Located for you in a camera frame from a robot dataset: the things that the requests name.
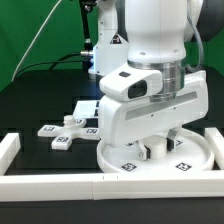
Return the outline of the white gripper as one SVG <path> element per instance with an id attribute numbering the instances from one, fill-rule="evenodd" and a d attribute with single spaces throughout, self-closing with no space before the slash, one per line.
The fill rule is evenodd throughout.
<path id="1" fill-rule="evenodd" d="M 176 148 L 183 124 L 203 118 L 208 111 L 206 72 L 185 76 L 185 86 L 174 99 L 151 102 L 149 97 L 129 101 L 117 100 L 105 94 L 99 106 L 101 140 L 112 147 L 138 141 L 142 160 L 151 158 L 151 149 L 141 139 L 167 134 L 167 150 Z"/>

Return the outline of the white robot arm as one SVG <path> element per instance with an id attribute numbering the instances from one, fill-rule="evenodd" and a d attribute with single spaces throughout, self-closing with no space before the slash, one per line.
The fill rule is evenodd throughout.
<path id="1" fill-rule="evenodd" d="M 124 155 L 133 143 L 142 159 L 152 141 L 175 148 L 182 125 L 208 111 L 206 72 L 184 63 L 184 43 L 202 49 L 211 28 L 206 14 L 224 24 L 224 0 L 125 0 L 128 50 L 123 63 L 112 63 L 99 82 L 99 160 Z"/>

